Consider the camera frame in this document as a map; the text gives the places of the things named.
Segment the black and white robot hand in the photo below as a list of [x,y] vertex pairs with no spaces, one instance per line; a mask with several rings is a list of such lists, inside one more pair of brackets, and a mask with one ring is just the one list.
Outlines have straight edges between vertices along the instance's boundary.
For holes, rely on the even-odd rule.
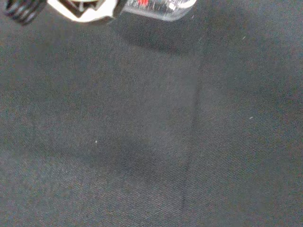
[[49,5],[60,15],[77,23],[106,22],[116,18],[126,3],[125,0],[5,0],[3,13],[25,26]]

